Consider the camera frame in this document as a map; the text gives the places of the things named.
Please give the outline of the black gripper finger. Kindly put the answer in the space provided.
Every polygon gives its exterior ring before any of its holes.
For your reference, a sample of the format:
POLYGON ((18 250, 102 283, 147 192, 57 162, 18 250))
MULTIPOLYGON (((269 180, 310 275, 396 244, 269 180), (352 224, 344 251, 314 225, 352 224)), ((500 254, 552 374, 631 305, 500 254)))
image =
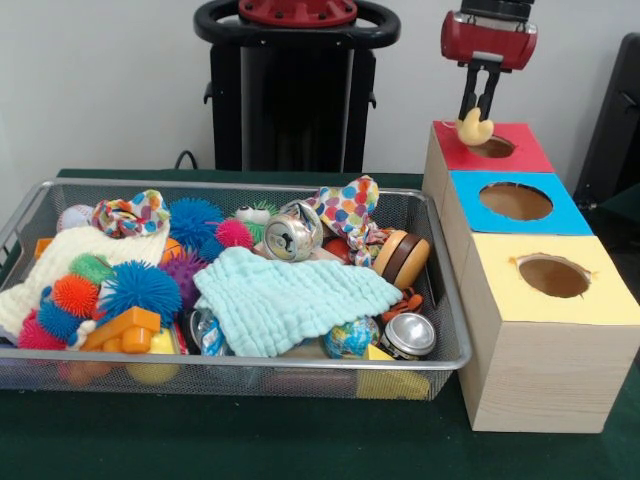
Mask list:
POLYGON ((493 102, 494 93, 499 82, 501 69, 499 67, 487 70, 488 78, 485 82, 484 91, 478 99, 478 108, 480 109, 480 120, 489 119, 489 114, 493 102))
POLYGON ((466 83, 464 87, 463 97, 461 100, 461 106, 458 114, 458 119, 464 121, 468 113, 476 107, 477 97, 475 93, 478 73, 481 66, 477 62, 470 62, 465 65, 467 69, 466 83))

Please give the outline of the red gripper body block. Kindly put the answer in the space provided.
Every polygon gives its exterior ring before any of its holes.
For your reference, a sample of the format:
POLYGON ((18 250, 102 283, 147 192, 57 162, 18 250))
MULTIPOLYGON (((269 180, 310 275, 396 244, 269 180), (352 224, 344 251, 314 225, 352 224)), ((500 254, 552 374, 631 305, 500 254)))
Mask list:
POLYGON ((523 70, 538 39, 535 24, 499 20, 449 11, 441 29, 441 54, 459 63, 498 63, 502 69, 523 70))

